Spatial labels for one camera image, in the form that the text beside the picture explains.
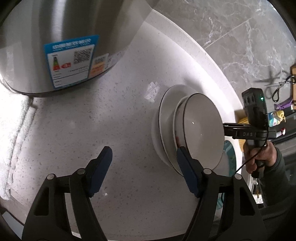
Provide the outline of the person right hand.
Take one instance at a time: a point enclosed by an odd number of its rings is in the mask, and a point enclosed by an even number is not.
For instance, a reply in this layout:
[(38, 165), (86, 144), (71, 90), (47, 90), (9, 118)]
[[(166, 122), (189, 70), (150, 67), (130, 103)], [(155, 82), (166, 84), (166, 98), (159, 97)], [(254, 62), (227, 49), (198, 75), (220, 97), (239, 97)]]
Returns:
[(271, 141), (267, 141), (266, 146), (260, 150), (260, 148), (251, 149), (247, 142), (243, 145), (244, 156), (248, 161), (246, 166), (246, 171), (252, 174), (256, 169), (257, 165), (255, 161), (262, 161), (266, 166), (271, 167), (276, 163), (277, 160), (277, 150)]

